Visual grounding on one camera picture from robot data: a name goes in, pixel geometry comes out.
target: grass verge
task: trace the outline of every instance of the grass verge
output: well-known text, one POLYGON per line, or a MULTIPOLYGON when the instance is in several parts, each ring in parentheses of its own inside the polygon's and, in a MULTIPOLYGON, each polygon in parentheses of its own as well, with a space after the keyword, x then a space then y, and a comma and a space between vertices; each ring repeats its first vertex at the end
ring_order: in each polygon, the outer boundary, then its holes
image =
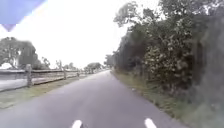
POLYGON ((187 102, 180 101, 171 96, 162 94, 155 89, 155 85, 146 84, 141 78, 136 78, 132 75, 111 72, 118 80, 134 89, 141 96, 155 104, 162 111, 169 114, 171 117, 181 120, 185 123, 185 115, 194 109, 193 105, 187 102))
POLYGON ((69 84, 75 80, 79 80, 84 77, 68 78, 66 80, 60 80, 41 85, 36 85, 31 88, 21 88, 0 93, 0 110, 18 104, 20 102, 29 100, 33 97, 40 96, 53 89, 59 88, 63 85, 69 84))

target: distant tree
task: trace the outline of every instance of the distant tree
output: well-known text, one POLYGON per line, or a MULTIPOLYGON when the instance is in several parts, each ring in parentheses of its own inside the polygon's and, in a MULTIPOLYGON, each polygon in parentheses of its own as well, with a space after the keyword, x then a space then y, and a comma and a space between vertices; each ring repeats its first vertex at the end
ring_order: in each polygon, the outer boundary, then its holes
POLYGON ((27 64, 31 64, 32 67, 38 60, 36 49, 29 41, 23 41, 20 45, 21 54, 19 56, 19 67, 24 69, 27 64))
POLYGON ((9 63, 12 69, 24 69, 26 64, 32 66, 38 60, 36 49, 29 41, 19 41, 14 37, 0 40, 0 66, 9 63))
POLYGON ((42 57, 42 61, 43 61, 44 68, 45 69, 50 69, 50 65, 51 65, 50 61, 45 57, 42 57))
POLYGON ((62 62, 61 62, 61 60, 57 60, 56 61, 56 65, 57 65, 57 69, 60 69, 60 70, 62 70, 62 62))
POLYGON ((12 69, 17 68, 20 45, 20 42, 13 37, 6 37, 0 41, 0 66, 9 63, 12 69))
POLYGON ((84 69, 88 72, 93 73, 96 69, 101 69, 102 65, 99 62, 93 62, 88 64, 84 69))
POLYGON ((105 65, 109 66, 110 68, 114 66, 114 56, 113 55, 106 55, 106 61, 104 62, 105 65))

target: blue object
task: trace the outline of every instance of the blue object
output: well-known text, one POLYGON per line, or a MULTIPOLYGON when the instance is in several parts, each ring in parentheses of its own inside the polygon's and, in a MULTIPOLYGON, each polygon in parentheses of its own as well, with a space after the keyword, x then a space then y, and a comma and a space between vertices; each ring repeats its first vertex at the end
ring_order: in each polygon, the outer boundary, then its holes
POLYGON ((11 31, 25 16, 45 0, 0 0, 0 24, 11 31))

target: fence post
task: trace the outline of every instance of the fence post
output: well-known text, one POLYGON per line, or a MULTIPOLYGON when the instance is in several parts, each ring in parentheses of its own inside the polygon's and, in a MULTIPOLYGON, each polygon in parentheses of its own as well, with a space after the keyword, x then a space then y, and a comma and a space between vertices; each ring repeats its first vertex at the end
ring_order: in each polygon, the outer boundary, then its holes
POLYGON ((27 86, 28 87, 31 87, 33 85, 31 71, 32 71, 31 64, 27 64, 26 65, 26 76, 27 76, 27 86))
POLYGON ((63 72, 64 72, 64 79, 66 80, 67 79, 67 74, 66 74, 65 68, 63 68, 63 72))

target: wooden fence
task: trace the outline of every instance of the wooden fence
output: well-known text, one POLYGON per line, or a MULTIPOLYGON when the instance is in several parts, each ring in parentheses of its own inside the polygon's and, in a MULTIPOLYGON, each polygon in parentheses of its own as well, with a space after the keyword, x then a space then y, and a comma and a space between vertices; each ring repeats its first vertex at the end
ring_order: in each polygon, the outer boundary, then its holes
POLYGON ((0 81, 26 79, 27 86, 41 84, 70 77, 86 75, 81 71, 70 70, 0 70, 0 81))

